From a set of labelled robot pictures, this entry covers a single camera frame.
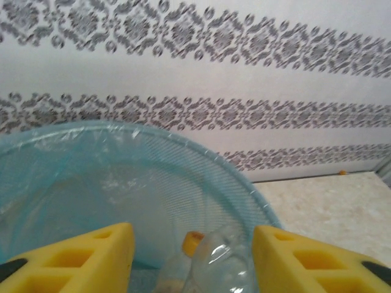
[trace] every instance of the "blue mesh basket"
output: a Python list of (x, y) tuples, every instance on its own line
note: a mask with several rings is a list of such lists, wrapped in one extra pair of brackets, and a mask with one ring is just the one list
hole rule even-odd
[(129, 292), (190, 230), (280, 227), (255, 187), (212, 151), (167, 131), (84, 121), (0, 138), (0, 261), (118, 222), (133, 224)]

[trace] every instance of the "basket rim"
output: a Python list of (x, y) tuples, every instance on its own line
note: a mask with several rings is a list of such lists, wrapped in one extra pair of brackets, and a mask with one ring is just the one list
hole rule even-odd
[(209, 150), (205, 146), (193, 142), (192, 140), (187, 139), (179, 134), (171, 133), (165, 129), (134, 123), (99, 120), (77, 121), (57, 125), (42, 126), (28, 131), (15, 132), (2, 136), (0, 138), (0, 157), (6, 156), (8, 152), (12, 152), (21, 147), (28, 146), (29, 144), (39, 142), (51, 136), (57, 136), (59, 134), (69, 134), (72, 132), (78, 134), (81, 132), (93, 131), (133, 132), (133, 135), (135, 137), (139, 133), (143, 133), (150, 136), (158, 136), (164, 139), (168, 139), (171, 140), (173, 143), (190, 148), (192, 151), (195, 151), (211, 160), (212, 163), (219, 165), (231, 176), (233, 176), (248, 191), (249, 195), (253, 197), (254, 200), (260, 206), (263, 207), (267, 217), (271, 222), (271, 225), (276, 228), (283, 228), (269, 202), (255, 188), (255, 186), (241, 172), (239, 172), (239, 170), (235, 168), (234, 165), (226, 161), (222, 156), (216, 154), (214, 151)]

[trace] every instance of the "plastic bottle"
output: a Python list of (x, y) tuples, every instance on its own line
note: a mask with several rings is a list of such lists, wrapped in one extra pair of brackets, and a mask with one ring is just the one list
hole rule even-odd
[(244, 234), (235, 226), (207, 234), (198, 246), (182, 293), (254, 293), (254, 263)]
[(185, 236), (182, 251), (170, 258), (162, 267), (153, 293), (180, 293), (188, 277), (191, 258), (204, 235), (191, 231)]

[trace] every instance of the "bottle cap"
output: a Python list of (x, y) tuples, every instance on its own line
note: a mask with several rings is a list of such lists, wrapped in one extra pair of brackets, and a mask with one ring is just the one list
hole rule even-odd
[(194, 252), (196, 252), (197, 246), (200, 244), (201, 240), (205, 235), (197, 232), (190, 231), (186, 234), (185, 239), (183, 239), (182, 250), (188, 257), (192, 258)]

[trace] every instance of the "damask pattern border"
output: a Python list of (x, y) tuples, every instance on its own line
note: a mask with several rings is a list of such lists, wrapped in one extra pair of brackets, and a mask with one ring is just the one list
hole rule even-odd
[(240, 171), (299, 167), (353, 161), (379, 160), (391, 153), (391, 143), (373, 145), (280, 148), (226, 152), (223, 157)]
[(12, 37), (20, 45), (44, 42), (61, 49), (104, 48), (108, 53), (168, 53), (264, 67), (389, 78), (391, 42), (306, 24), (276, 23), (225, 10), (221, 15), (195, 4), (170, 7), (168, 0), (4, 0), (0, 43)]
[(167, 130), (376, 128), (391, 127), (391, 105), (66, 93), (0, 97), (0, 133), (94, 119)]

